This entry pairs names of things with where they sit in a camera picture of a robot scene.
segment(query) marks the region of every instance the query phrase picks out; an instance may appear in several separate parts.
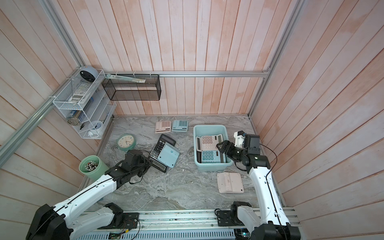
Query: aluminum frame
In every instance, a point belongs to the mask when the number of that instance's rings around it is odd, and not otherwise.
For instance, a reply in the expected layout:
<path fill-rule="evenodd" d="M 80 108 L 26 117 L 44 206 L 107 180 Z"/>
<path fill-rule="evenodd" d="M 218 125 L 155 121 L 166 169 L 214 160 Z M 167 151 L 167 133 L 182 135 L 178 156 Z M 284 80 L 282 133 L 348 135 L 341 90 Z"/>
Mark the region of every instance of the aluminum frame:
<path fill-rule="evenodd" d="M 40 2 L 40 5 L 43 7 L 45 13 L 48 15 L 49 19 L 51 20 L 53 26 L 56 28 L 57 32 L 63 39 L 64 44 L 68 47 L 68 50 L 71 52 L 73 58 L 75 59 L 78 65 L 78 68 L 85 66 L 84 60 L 80 56 L 68 32 L 65 30 L 65 27 L 61 22 L 60 17 L 58 16 L 51 1 L 50 0 L 38 0 L 38 1 Z"/>
<path fill-rule="evenodd" d="M 293 33 L 295 26 L 297 25 L 297 22 L 300 19 L 302 9 L 303 9 L 306 2 L 307 2 L 307 0 L 299 0 L 296 3 L 295 10 L 293 11 L 293 14 L 292 14 L 292 16 L 288 22 L 287 28 L 284 31 L 283 37 L 279 43 L 277 51 L 276 51 L 275 55 L 273 56 L 272 63 L 270 65 L 270 67 L 268 68 L 269 69 L 268 76 L 263 79 L 263 82 L 260 86 L 260 89 L 259 89 L 259 91 L 258 91 L 258 93 L 257 93 L 257 95 L 256 95 L 256 97 L 252 103 L 251 111 L 249 112 L 250 118 L 252 118 L 254 113 L 255 113 L 257 104 L 259 103 L 261 96 L 263 95 L 263 92 L 264 92 L 273 72 L 275 71 L 276 65 L 277 65 L 278 61 L 280 60 L 280 58 L 283 54 L 283 51 L 288 44 L 288 41 L 289 41 L 289 39 Z"/>
<path fill-rule="evenodd" d="M 105 71 L 105 74 L 157 74 L 160 78 L 231 78 L 259 77 L 265 78 L 268 71 Z"/>
<path fill-rule="evenodd" d="M 253 208 L 260 216 L 260 208 Z M 300 227 L 300 221 L 293 207 L 283 207 L 283 211 L 294 227 Z M 124 211 L 125 213 L 138 212 L 143 230 L 178 230 L 178 229 L 216 229 L 216 228 L 244 228 L 244 226 L 219 227 L 214 209 L 195 210 L 139 210 Z"/>
<path fill-rule="evenodd" d="M 75 69 L 72 73 L 77 74 L 80 69 Z M 63 88 L 70 81 L 67 78 L 66 81 L 57 89 L 51 96 L 49 96 L 40 107 L 21 125 L 8 139 L 5 144 L 0 148 L 0 167 L 2 167 L 8 159 L 16 152 L 16 150 L 23 144 L 25 139 L 34 131 L 34 129 L 41 123 L 41 121 L 48 115 L 53 109 L 53 100 Z"/>

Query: calculator keypad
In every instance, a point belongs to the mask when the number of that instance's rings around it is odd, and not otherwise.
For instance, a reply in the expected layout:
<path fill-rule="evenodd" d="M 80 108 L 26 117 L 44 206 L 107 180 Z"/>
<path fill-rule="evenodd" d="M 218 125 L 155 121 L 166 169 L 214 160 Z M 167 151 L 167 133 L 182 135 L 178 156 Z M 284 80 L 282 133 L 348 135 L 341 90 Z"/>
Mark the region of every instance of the calculator keypad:
<path fill-rule="evenodd" d="M 201 163 L 220 163 L 218 151 L 202 151 Z"/>
<path fill-rule="evenodd" d="M 174 120 L 172 131 L 177 132 L 186 132 L 188 130 L 188 121 L 187 120 Z"/>
<path fill-rule="evenodd" d="M 201 137 L 201 150 L 216 150 L 218 144 L 217 136 L 202 136 Z"/>
<path fill-rule="evenodd" d="M 153 159 L 157 160 L 157 157 L 159 156 L 159 154 L 160 154 L 160 152 L 161 152 L 161 150 L 163 149 L 163 147 L 164 147 L 165 144 L 166 144 L 165 142 L 163 142 L 163 141 L 160 140 L 160 141 L 153 147 L 150 156 L 151 156 Z"/>
<path fill-rule="evenodd" d="M 156 122 L 155 132 L 170 132 L 170 121 Z"/>

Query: cable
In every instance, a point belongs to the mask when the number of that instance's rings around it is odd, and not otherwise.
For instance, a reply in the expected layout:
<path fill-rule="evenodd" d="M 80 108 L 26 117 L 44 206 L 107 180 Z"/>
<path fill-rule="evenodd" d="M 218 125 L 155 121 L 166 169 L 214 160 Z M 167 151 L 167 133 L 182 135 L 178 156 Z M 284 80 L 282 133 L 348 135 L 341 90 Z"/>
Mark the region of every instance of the cable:
<path fill-rule="evenodd" d="M 269 147 L 267 147 L 267 146 L 265 146 L 265 145 L 262 145 L 261 143 L 260 143 L 260 145 L 261 146 L 264 146 L 264 147 L 266 147 L 266 148 L 268 148 L 271 152 L 273 152 L 273 154 L 276 156 L 276 162 L 275 162 L 275 164 L 273 165 L 273 167 L 271 167 L 271 169 L 269 170 L 269 172 L 265 175 L 265 180 L 266 180 L 266 182 L 267 182 L 267 186 L 268 186 L 268 189 L 269 189 L 269 193 L 271 194 L 271 199 L 272 199 L 272 203 L 273 203 L 273 207 L 275 208 L 275 211 L 276 211 L 276 213 L 277 213 L 277 208 L 276 208 L 276 206 L 275 206 L 275 201 L 273 200 L 273 196 L 272 196 L 272 191 L 271 191 L 271 188 L 269 187 L 269 182 L 268 182 L 268 174 L 269 173 L 271 173 L 271 171 L 272 171 L 272 169 L 276 166 L 276 164 L 277 164 L 277 155 L 276 155 L 276 153 L 272 150 L 272 149 L 270 149 Z M 285 233 L 285 230 L 284 230 L 284 226 L 281 224 L 281 222 L 280 222 L 280 218 L 279 218 L 279 214 L 277 214 L 276 215 L 277 216 L 277 220 L 279 221 L 279 223 L 280 223 L 280 226 L 281 226 L 281 228 L 282 228 L 282 230 L 283 230 L 283 233 L 284 233 L 284 236 L 285 236 L 285 240 L 288 240 L 287 239 L 287 234 Z"/>
<path fill-rule="evenodd" d="M 70 200 L 67 204 L 70 204 L 73 200 L 75 200 L 76 198 L 80 197 L 81 195 L 83 195 L 83 194 L 86 193 L 87 191 L 91 190 L 92 188 L 94 188 L 94 187 L 96 187 L 96 186 L 98 186 L 98 185 L 100 185 L 100 184 L 102 184 L 102 183 L 104 183 L 104 182 L 106 182 L 106 181 L 108 181 L 108 180 L 111 180 L 111 179 L 114 179 L 114 178 L 118 178 L 118 177 L 123 177 L 123 176 L 128 175 L 128 174 L 130 174 L 130 173 L 132 173 L 132 172 L 134 172 L 134 171 L 136 171 L 136 170 L 138 170 L 138 169 L 132 170 L 132 171 L 130 171 L 130 172 L 126 172 L 126 173 L 121 174 L 121 175 L 116 176 L 116 177 L 111 177 L 111 178 L 109 178 L 109 179 L 107 179 L 107 180 L 104 180 L 104 181 L 102 181 L 102 182 L 100 182 L 100 183 L 98 183 L 98 184 L 96 184 L 96 185 L 93 185 L 92 187 L 88 188 L 87 190 L 85 190 L 85 191 L 82 192 L 81 194 L 79 194 L 79 195 L 77 195 L 76 197 L 74 197 L 74 198 L 73 198 L 72 200 Z"/>
<path fill-rule="evenodd" d="M 217 216 L 217 218 L 220 219 L 220 217 L 219 217 L 219 216 L 217 215 L 217 213 L 216 213 L 217 210 L 220 210 L 220 209 L 215 209 L 214 212 L 215 212 L 215 215 Z"/>
<path fill-rule="evenodd" d="M 247 171 L 246 169 L 244 170 L 244 169 L 239 168 L 239 167 L 236 165 L 236 162 L 234 162 L 234 163 L 235 163 L 235 166 L 237 167 L 238 170 L 241 170 L 241 171 L 243 171 L 243 172 L 246 172 L 246 171 Z"/>
<path fill-rule="evenodd" d="M 136 220 L 139 222 L 139 230 L 137 231 L 136 236 L 134 236 L 131 240 L 134 240 L 140 232 L 141 223 L 140 223 L 139 219 L 136 218 Z"/>
<path fill-rule="evenodd" d="M 100 185 L 100 184 L 102 184 L 102 183 L 104 183 L 104 182 L 106 182 L 106 181 L 108 181 L 108 180 L 111 180 L 111 179 L 115 179 L 115 178 L 118 178 L 118 177 L 122 177 L 122 176 L 125 176 L 125 175 L 128 175 L 128 174 L 130 174 L 130 173 L 132 173 L 132 172 L 134 172 L 134 171 L 136 171 L 136 170 L 138 170 L 138 169 L 135 169 L 135 170 L 132 170 L 132 171 L 130 171 L 130 172 L 126 172 L 126 173 L 124 173 L 124 174 L 121 174 L 121 175 L 119 175 L 119 176 L 116 176 L 116 177 L 111 177 L 111 178 L 109 178 L 109 179 L 107 179 L 107 180 L 104 180 L 104 181 L 102 181 L 102 182 L 100 182 L 100 183 L 98 183 L 98 184 L 96 184 L 96 185 L 93 185 L 92 187 L 90 187 L 90 188 L 88 188 L 87 190 L 85 190 L 84 192 L 82 192 L 82 193 L 80 193 L 79 195 L 77 195 L 76 197 L 74 197 L 72 200 L 70 200 L 68 203 L 67 203 L 67 205 L 68 204 L 70 204 L 73 200 L 75 200 L 76 198 L 78 198 L 79 196 L 81 196 L 81 195 L 83 195 L 84 193 L 86 193 L 87 191 L 89 191 L 89 190 L 91 190 L 92 188 L 94 188 L 94 187 L 96 187 L 96 186 L 98 186 L 98 185 Z M 28 238 L 28 240 L 32 240 L 32 238 L 36 235 L 36 233 L 41 229 L 41 227 L 55 214 L 55 213 L 57 213 L 58 211 L 60 211 L 61 209 L 63 209 L 65 206 L 62 206 L 61 208 L 59 208 L 57 211 L 55 211 L 54 213 L 52 213 L 48 218 L 47 218 L 47 220 L 45 220 L 41 225 L 40 225 L 40 227 L 31 235 L 31 237 L 29 237 Z"/>
<path fill-rule="evenodd" d="M 133 184 L 136 184 L 136 183 L 139 183 L 139 182 L 141 182 L 141 180 L 143 180 L 143 176 L 144 176 L 144 175 L 142 175 L 142 176 L 141 176 L 141 179 L 140 179 L 140 181 L 138 181 L 138 182 L 131 182 L 131 181 L 129 181 L 129 184 L 133 185 Z"/>
<path fill-rule="evenodd" d="M 124 227 L 122 228 L 122 231 L 121 231 L 121 233 L 120 233 L 119 239 L 121 239 L 121 235 L 122 235 L 122 233 L 124 232 L 125 225 L 126 225 L 126 223 L 124 222 Z"/>
<path fill-rule="evenodd" d="M 61 210 L 64 206 L 62 206 L 61 208 L 59 208 L 57 211 L 55 211 L 54 213 L 52 213 L 48 218 L 47 220 L 45 220 L 41 225 L 40 227 L 28 238 L 28 240 L 31 240 L 35 235 L 36 233 L 40 230 L 40 228 L 55 214 L 57 213 L 59 210 Z"/>
<path fill-rule="evenodd" d="M 143 149 L 141 149 L 141 150 L 139 150 L 139 151 L 147 152 L 147 153 L 150 155 L 150 153 L 149 153 L 147 150 L 143 150 Z"/>
<path fill-rule="evenodd" d="M 264 146 L 264 147 L 266 147 L 266 148 L 268 148 L 269 150 L 271 150 L 271 152 L 273 152 L 273 154 L 276 156 L 276 162 L 275 162 L 275 164 L 273 165 L 273 167 L 271 167 L 271 170 L 269 170 L 269 172 L 265 175 L 265 178 L 267 178 L 268 174 L 271 173 L 272 169 L 273 169 L 273 168 L 276 166 L 276 164 L 277 164 L 277 155 L 276 155 L 276 153 L 275 153 L 272 149 L 270 149 L 269 147 L 267 147 L 267 146 L 265 146 L 265 145 L 262 145 L 261 143 L 260 143 L 260 145 L 261 145 L 261 146 Z"/>

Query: black calculator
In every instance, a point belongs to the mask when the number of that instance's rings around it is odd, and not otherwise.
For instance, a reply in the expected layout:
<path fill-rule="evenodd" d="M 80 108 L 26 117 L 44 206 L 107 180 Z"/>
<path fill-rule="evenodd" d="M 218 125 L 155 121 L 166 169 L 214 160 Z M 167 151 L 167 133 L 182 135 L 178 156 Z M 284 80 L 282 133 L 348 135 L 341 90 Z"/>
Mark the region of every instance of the black calculator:
<path fill-rule="evenodd" d="M 153 147 L 153 149 L 150 153 L 150 157 L 156 161 L 156 162 L 154 162 L 154 167 L 156 167 L 158 170 L 160 170 L 162 172 L 167 171 L 167 166 L 158 162 L 157 157 L 159 156 L 159 154 L 160 154 L 161 150 L 163 149 L 164 145 L 166 144 L 166 142 L 172 146 L 175 146 L 175 144 L 176 144 L 175 140 L 173 140 L 172 138 L 168 137 L 165 134 L 161 134 L 159 140 L 157 141 L 156 145 Z"/>

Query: wire mesh shelf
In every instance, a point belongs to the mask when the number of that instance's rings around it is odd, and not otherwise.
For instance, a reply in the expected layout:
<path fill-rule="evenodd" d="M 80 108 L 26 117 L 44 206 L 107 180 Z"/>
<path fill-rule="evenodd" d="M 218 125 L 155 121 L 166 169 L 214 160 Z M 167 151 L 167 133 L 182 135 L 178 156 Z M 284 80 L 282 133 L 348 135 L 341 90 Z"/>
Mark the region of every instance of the wire mesh shelf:
<path fill-rule="evenodd" d="M 93 83 L 77 73 L 53 101 L 65 118 L 77 113 L 74 118 L 78 120 L 71 125 L 80 137 L 87 139 L 102 138 L 116 108 L 116 102 L 110 101 L 104 89 L 98 88 L 105 74 L 102 69 L 97 71 L 99 74 Z"/>
<path fill-rule="evenodd" d="M 111 120 L 113 111 L 116 108 L 116 102 L 112 105 L 108 104 L 104 107 L 103 111 L 99 115 L 99 119 L 95 121 L 88 121 L 88 129 L 86 131 L 79 132 L 81 138 L 85 139 L 101 139 L 108 122 Z"/>
<path fill-rule="evenodd" d="M 93 83 L 84 80 L 78 72 L 57 95 L 53 104 L 58 109 L 84 110 L 91 96 L 105 78 L 104 71 L 97 69 L 99 75 Z"/>

